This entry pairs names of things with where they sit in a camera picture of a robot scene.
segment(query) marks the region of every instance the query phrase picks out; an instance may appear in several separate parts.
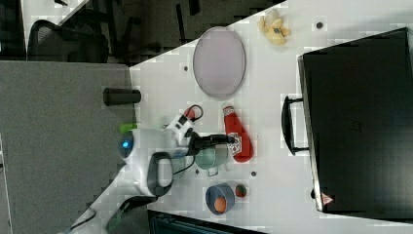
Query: yellow food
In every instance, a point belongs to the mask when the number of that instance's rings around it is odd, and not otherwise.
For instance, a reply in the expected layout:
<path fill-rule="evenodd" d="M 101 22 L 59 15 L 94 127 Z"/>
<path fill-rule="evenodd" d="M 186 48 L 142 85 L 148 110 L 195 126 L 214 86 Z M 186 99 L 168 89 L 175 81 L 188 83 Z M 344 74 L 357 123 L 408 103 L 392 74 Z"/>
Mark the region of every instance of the yellow food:
<path fill-rule="evenodd" d="M 218 197 L 215 200 L 214 206 L 217 212 L 224 213 L 225 210 L 227 209 L 227 201 L 225 200 L 224 197 Z"/>

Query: small bowl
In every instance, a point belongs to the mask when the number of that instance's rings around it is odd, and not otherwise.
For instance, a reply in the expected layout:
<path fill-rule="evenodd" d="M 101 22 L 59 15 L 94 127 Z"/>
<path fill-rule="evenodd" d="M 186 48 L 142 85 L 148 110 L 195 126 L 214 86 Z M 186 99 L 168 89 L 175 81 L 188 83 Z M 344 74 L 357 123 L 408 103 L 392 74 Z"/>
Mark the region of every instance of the small bowl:
<path fill-rule="evenodd" d="M 219 213 L 215 209 L 215 206 L 214 206 L 215 200 L 218 197 L 224 197 L 225 199 L 226 209 L 224 213 Z M 211 186 L 206 191 L 206 205 L 214 215 L 223 215 L 229 212 L 234 207 L 234 204 L 235 204 L 234 192 L 231 189 L 231 187 L 228 186 L 228 184 L 226 183 L 221 183 L 221 184 Z"/>

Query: banana peel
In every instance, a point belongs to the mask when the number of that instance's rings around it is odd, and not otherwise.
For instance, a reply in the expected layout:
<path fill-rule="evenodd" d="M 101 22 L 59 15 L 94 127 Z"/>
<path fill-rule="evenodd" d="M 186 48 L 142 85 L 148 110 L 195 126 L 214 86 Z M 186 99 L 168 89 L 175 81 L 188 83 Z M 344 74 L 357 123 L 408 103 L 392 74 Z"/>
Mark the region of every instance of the banana peel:
<path fill-rule="evenodd" d="M 272 44 L 279 46 L 286 43 L 286 36 L 291 35 L 291 30 L 284 27 L 282 24 L 283 19 L 279 17 L 279 12 L 276 9 L 273 9 L 265 18 L 260 18 L 257 26 Z"/>

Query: briefcase handle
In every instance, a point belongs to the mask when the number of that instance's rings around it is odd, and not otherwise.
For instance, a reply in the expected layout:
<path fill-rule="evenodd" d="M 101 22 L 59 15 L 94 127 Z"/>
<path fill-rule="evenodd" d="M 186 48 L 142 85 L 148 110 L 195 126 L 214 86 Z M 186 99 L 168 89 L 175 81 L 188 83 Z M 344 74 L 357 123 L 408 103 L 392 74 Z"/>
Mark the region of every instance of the briefcase handle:
<path fill-rule="evenodd" d="M 284 136 L 286 146 L 288 146 L 288 149 L 291 151 L 292 155 L 295 155 L 295 153 L 299 151 L 309 150 L 309 147 L 295 147 L 294 143 L 294 129 L 292 127 L 291 108 L 289 106 L 292 103 L 301 101 L 303 101 L 302 98 L 292 99 L 287 96 L 285 97 L 282 106 L 282 134 Z"/>

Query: red ketchup bottle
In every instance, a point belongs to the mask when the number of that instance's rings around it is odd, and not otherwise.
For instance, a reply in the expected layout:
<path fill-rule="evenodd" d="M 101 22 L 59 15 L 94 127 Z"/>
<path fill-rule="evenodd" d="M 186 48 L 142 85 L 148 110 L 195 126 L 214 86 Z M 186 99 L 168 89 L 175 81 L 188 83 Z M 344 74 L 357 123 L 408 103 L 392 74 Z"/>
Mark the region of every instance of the red ketchup bottle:
<path fill-rule="evenodd" d="M 228 144 L 229 151 L 239 163 L 248 161 L 253 153 L 251 140 L 244 129 L 234 107 L 231 104 L 222 105 L 224 111 L 225 133 L 235 139 L 235 143 Z"/>

